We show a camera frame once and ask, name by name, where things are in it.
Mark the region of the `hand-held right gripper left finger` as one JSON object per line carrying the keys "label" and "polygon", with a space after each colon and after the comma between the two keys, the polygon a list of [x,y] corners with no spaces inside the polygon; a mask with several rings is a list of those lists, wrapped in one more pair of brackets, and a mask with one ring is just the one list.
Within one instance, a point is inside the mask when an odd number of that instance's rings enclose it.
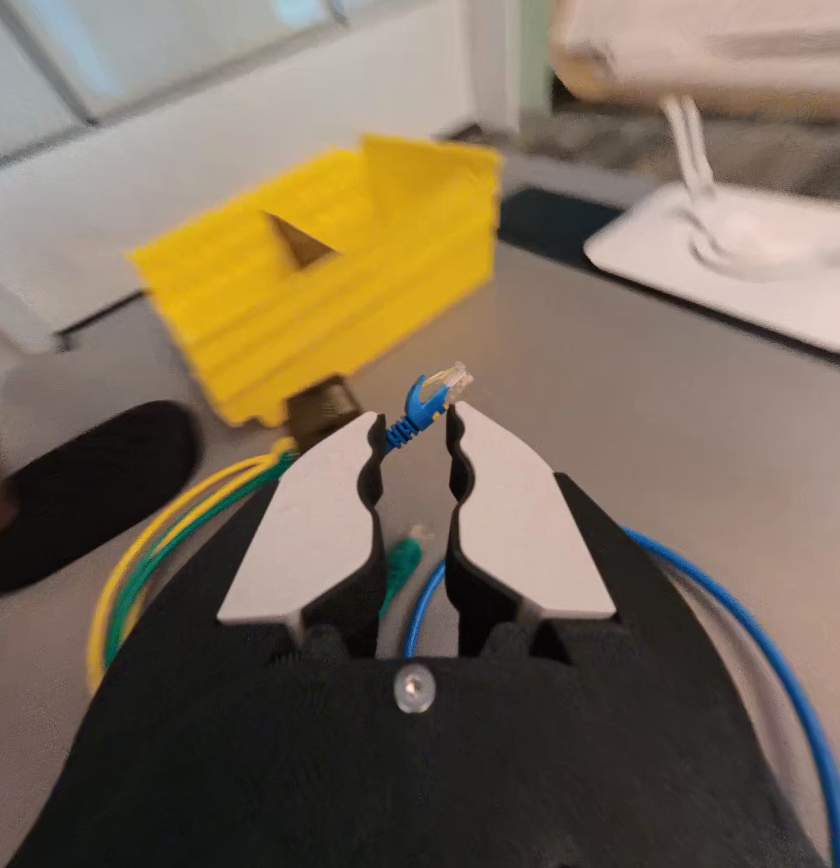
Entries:
{"label": "hand-held right gripper left finger", "polygon": [[278,482],[217,614],[220,625],[279,625],[299,645],[333,627],[373,657],[387,563],[377,504],[385,418],[367,411],[303,453]]}

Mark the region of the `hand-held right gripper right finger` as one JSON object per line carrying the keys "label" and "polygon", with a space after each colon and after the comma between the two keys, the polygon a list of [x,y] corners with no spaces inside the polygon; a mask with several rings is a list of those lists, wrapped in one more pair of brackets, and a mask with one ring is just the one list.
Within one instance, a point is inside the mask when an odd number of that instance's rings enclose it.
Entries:
{"label": "hand-held right gripper right finger", "polygon": [[445,558],[458,654],[480,655],[503,623],[608,621],[617,607],[556,472],[528,443],[467,401],[448,408],[456,500]]}

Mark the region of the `black network switch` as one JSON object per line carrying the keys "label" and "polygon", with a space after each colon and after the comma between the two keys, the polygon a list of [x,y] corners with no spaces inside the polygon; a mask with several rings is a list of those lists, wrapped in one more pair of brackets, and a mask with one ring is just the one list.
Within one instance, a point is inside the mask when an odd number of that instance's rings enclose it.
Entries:
{"label": "black network switch", "polygon": [[286,428],[300,454],[363,415],[363,408],[342,374],[330,375],[295,393],[285,400],[284,407]]}

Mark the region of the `yellow plastic bin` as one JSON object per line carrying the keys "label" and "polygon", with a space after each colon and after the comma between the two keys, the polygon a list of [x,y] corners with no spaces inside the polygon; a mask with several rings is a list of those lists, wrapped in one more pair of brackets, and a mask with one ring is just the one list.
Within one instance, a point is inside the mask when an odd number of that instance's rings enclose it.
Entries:
{"label": "yellow plastic bin", "polygon": [[128,253],[209,406],[275,428],[491,280],[500,154],[362,136]]}

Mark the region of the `white stand base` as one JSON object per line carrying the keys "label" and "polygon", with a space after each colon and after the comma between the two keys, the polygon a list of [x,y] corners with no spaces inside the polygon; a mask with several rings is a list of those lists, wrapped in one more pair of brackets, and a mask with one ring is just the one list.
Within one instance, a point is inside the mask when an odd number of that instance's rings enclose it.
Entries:
{"label": "white stand base", "polygon": [[604,273],[840,354],[840,204],[719,183],[689,95],[666,95],[681,181],[584,244]]}

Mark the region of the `wooden poster board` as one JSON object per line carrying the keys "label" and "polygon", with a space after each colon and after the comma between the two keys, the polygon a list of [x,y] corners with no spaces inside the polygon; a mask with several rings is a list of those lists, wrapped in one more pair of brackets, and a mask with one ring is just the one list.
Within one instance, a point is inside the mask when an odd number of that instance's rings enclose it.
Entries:
{"label": "wooden poster board", "polygon": [[565,1],[549,58],[586,103],[840,122],[840,1]]}

